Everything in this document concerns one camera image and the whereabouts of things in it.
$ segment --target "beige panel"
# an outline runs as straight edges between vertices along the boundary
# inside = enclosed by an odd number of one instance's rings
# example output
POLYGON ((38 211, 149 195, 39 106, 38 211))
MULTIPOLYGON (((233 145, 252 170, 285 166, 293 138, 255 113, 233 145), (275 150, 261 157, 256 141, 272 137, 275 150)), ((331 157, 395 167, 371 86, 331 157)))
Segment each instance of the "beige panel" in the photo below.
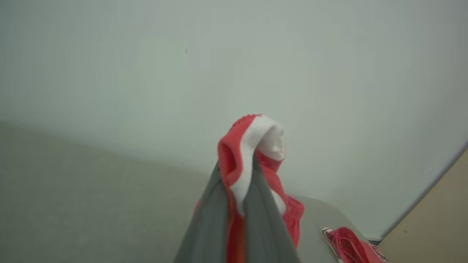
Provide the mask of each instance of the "beige panel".
POLYGON ((468 151, 379 247, 393 263, 468 262, 468 151))

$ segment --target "red garment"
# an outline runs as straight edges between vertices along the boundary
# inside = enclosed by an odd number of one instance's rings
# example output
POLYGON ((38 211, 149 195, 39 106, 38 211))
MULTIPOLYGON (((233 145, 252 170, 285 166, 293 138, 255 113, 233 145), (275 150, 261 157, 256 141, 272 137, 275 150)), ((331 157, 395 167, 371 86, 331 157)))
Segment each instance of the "red garment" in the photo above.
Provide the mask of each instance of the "red garment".
POLYGON ((277 175, 285 156, 283 129, 266 116, 247 115, 234 123, 218 144, 219 169, 229 195, 228 263, 245 262, 242 203, 250 185, 254 154, 294 246, 297 247, 299 242, 299 220, 304 213, 304 205, 285 194, 277 175))
POLYGON ((359 240, 349 228, 340 227, 337 230, 324 228, 322 235, 333 249, 338 262, 389 263, 376 246, 359 240))

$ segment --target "white wall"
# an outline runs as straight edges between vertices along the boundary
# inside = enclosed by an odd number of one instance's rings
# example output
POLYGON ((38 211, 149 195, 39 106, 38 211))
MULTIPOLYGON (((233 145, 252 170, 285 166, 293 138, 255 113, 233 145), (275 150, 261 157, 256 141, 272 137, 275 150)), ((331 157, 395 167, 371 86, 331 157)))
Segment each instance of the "white wall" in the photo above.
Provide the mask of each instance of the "white wall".
POLYGON ((262 112, 286 129, 286 190, 368 237, 468 138, 462 0, 0 5, 0 120, 208 174, 262 112))

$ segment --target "red fabric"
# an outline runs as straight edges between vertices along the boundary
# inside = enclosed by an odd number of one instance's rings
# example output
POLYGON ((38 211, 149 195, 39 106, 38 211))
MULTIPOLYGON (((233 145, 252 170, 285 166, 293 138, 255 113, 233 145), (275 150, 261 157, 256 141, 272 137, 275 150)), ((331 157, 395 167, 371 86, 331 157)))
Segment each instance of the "red fabric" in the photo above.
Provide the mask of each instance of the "red fabric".
MULTIPOLYGON (((229 195, 229 220, 227 225, 227 263, 245 262, 245 232, 244 219, 237 212, 235 198, 230 190, 241 176, 243 169, 241 155, 241 140, 245 131, 258 115, 248 115, 238 120, 229 132, 219 141, 218 158, 219 168, 223 183, 229 195)), ((299 220, 304 213, 304 205, 292 197, 288 197, 284 190, 277 171, 281 161, 268 158, 260 151, 255 150, 255 155, 260 162, 265 179, 269 187, 275 191, 286 205, 283 219, 286 223, 288 233, 297 247, 299 242, 300 228, 299 220)))
POLYGON ((388 263, 376 246, 359 240, 349 228, 324 230, 323 236, 338 259, 344 263, 388 263))

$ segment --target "folded cloth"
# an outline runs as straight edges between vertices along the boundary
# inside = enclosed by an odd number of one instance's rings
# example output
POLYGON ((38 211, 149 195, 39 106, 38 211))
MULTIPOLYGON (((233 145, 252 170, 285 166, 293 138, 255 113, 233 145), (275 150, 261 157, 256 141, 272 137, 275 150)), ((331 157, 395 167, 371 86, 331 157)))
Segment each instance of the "folded cloth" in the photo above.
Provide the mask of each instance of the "folded cloth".
POLYGON ((273 199, 283 216, 295 247, 299 242, 299 220, 304 205, 288 197, 277 175, 285 157, 283 129, 272 119, 261 115, 247 115, 233 124, 219 141, 218 159, 221 178, 228 191, 227 262, 245 262, 245 232, 243 201, 252 176, 255 154, 273 199))
POLYGON ((359 240, 349 228, 324 228, 322 236, 339 263, 389 263, 377 246, 359 240))

